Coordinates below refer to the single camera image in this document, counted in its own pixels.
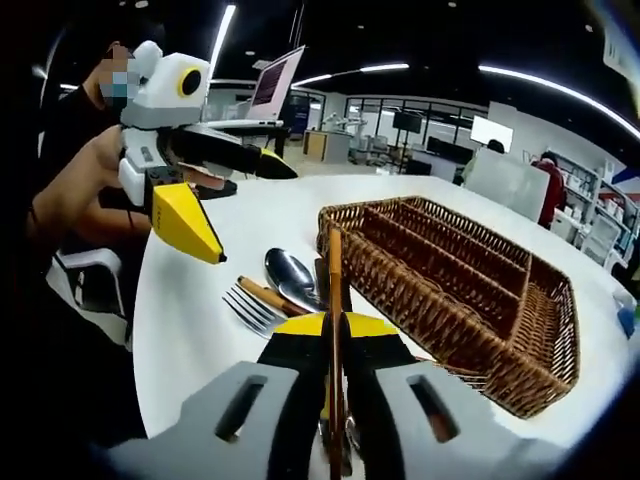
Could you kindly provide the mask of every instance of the cutlery basket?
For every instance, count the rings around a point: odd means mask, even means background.
[[[569,279],[488,228],[419,198],[326,207],[318,252],[342,232],[351,284],[439,362],[486,377],[483,393],[521,418],[578,379]]]

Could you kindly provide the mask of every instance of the monitor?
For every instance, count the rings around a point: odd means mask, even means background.
[[[393,116],[393,128],[411,133],[420,133],[422,130],[422,117],[405,112],[396,112]]]
[[[471,140],[484,145],[491,140],[497,140],[504,145],[504,153],[508,153],[513,141],[513,129],[476,115],[473,117]]]
[[[289,93],[305,47],[283,55],[267,65],[258,78],[247,120],[277,120]]]

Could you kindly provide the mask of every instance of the white robot head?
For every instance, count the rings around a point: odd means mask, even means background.
[[[182,53],[162,57],[162,50],[150,41],[136,49],[134,62],[142,82],[122,111],[124,125],[152,130],[200,120],[208,88],[208,62]]]

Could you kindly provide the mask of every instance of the wooden handle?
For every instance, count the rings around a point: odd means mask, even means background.
[[[267,305],[271,305],[278,310],[282,310],[289,317],[299,317],[300,315],[306,315],[307,313],[309,313],[304,308],[300,308],[299,306],[282,298],[275,290],[272,290],[270,288],[263,288],[247,277],[238,277],[238,284],[240,284],[240,286],[247,292],[255,295]]]
[[[329,475],[342,478],[342,440],[344,436],[344,396],[340,355],[340,318],[342,316],[342,239],[340,230],[329,232],[329,315],[331,318],[331,361],[329,364]]]

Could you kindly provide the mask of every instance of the ceiling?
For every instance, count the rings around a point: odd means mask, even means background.
[[[309,87],[508,103],[640,167],[640,143],[603,114],[544,87],[478,71],[479,64],[491,64],[544,77],[596,99],[640,128],[626,81],[603,64],[604,35],[582,1],[455,0],[455,8],[451,1],[306,0],[300,38],[308,49],[296,79],[406,62],[411,67],[406,71],[354,73]],[[166,50],[208,59],[227,2],[148,0],[144,9],[136,9],[133,0],[125,3],[127,14],[142,13],[164,24]],[[272,60],[291,49],[292,24],[303,0],[233,3],[238,10],[216,77],[255,80],[257,59]],[[74,50],[81,55],[81,48]]]

